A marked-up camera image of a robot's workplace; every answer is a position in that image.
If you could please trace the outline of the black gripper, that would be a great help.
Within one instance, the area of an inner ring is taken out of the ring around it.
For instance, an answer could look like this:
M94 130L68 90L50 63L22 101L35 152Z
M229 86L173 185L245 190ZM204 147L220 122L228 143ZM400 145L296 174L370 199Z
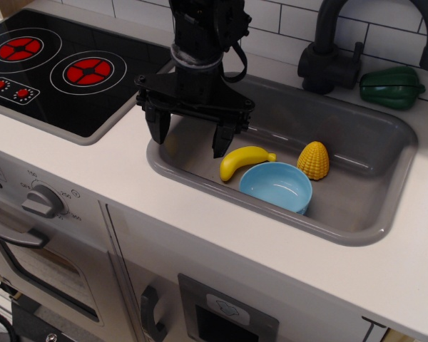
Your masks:
M232 89L223 77L223 67L194 71L180 66L172 73L135 78L137 104L146 113L151 137L163 144L170 116L188 115L216 123L213 157L223 157L236 133L247 130L254 102Z

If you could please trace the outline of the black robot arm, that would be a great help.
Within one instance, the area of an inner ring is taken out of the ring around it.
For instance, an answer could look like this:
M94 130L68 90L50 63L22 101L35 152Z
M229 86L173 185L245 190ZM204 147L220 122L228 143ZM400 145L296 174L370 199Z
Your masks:
M251 17L244 1L171 1L175 36L170 56L175 70L141 75L136 102L146 114L153 140L163 143L172 114L191 116L216 124L213 156L222 157L236 134L248 129L255 104L230 87L244 79L242 70L227 76L223 56L234 50L248 64L240 47L249 34Z

